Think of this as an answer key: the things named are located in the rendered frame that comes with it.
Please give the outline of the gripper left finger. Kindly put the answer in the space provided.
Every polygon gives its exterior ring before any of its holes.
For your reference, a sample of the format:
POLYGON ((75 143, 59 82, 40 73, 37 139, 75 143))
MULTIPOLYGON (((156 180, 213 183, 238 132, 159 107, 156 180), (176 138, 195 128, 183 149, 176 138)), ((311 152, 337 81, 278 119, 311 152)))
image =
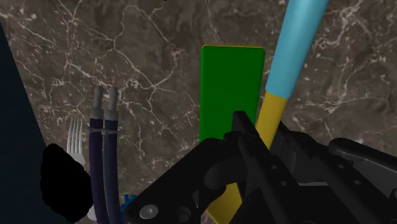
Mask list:
POLYGON ((200 224, 231 183, 242 203, 220 206, 218 224, 293 224, 292 175, 243 111, 233 113, 231 132, 199 143, 129 203, 125 224, 200 224))

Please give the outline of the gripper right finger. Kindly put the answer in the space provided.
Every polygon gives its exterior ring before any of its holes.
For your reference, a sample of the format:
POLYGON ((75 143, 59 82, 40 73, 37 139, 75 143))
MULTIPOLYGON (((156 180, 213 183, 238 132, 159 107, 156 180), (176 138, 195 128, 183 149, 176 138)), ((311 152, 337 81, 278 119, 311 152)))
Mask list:
POLYGON ((270 150, 302 187, 330 191, 340 224, 397 224, 397 157, 343 137, 325 146, 283 123, 270 150))

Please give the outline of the small blue object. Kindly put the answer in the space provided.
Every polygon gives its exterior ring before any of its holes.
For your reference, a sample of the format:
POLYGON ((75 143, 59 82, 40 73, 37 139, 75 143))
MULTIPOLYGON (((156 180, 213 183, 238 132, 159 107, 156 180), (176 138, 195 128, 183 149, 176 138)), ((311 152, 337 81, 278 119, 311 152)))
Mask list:
POLYGON ((123 195, 123 204, 120 206, 120 211, 121 211, 121 218, 122 218, 122 224, 125 224, 125 219, 124 219, 124 213, 125 209, 128 206, 129 203, 131 203, 137 196, 133 194, 124 194, 123 195))

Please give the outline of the dark purple tongs grey tips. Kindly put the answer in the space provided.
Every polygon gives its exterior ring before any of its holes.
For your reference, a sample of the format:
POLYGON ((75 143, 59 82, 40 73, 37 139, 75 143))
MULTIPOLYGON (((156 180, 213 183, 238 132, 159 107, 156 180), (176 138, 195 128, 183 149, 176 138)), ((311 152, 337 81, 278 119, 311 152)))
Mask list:
POLYGON ((98 224, 122 224, 118 193, 118 89, 111 88, 102 109, 103 88, 96 86, 89 119, 89 159, 92 197, 98 224))

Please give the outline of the green block with yellow edges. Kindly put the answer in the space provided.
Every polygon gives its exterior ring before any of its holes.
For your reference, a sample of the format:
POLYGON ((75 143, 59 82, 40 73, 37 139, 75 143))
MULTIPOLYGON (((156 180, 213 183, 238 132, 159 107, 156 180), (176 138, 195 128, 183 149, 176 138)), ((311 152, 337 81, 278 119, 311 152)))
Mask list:
POLYGON ((256 122, 265 50, 261 46, 204 45, 200 49, 201 141, 232 130, 234 111, 256 122))

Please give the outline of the white plastic fork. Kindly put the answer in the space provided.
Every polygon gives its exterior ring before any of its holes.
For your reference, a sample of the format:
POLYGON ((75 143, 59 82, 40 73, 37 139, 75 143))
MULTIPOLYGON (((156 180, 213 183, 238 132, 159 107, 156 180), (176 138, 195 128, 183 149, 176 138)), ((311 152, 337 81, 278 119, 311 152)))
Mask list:
POLYGON ((85 158, 83 156, 83 121, 80 118, 72 118, 67 135, 66 152, 85 169, 85 158))

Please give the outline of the light blue and yellow stick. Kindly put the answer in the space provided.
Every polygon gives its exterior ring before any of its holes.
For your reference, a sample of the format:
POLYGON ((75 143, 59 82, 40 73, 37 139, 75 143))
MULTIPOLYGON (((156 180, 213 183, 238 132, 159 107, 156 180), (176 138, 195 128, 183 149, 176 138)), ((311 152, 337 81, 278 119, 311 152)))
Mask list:
POLYGON ((329 0, 289 0, 255 127, 270 146, 329 0))

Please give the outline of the black lumpy object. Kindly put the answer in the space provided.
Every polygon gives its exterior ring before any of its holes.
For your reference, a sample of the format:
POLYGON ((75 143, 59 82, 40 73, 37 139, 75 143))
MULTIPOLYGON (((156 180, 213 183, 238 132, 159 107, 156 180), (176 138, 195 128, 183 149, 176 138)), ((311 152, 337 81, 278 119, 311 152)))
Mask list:
POLYGON ((40 189, 44 203, 70 223, 80 221, 93 206, 90 175, 55 143, 43 151, 40 189))

